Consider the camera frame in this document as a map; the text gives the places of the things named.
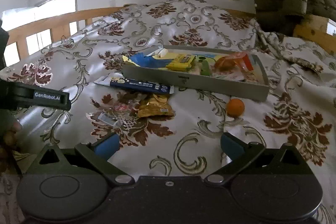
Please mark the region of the person's left hand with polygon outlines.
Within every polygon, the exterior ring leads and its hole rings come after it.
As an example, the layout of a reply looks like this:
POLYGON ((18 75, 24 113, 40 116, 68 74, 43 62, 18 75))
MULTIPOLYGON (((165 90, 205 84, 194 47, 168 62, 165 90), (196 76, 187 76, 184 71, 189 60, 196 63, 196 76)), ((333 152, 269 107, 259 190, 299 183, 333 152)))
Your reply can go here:
POLYGON ((9 110, 1 110, 1 173, 13 169, 19 177, 22 177, 22 172, 13 155, 13 147, 17 142, 15 134, 21 128, 21 124, 9 110))

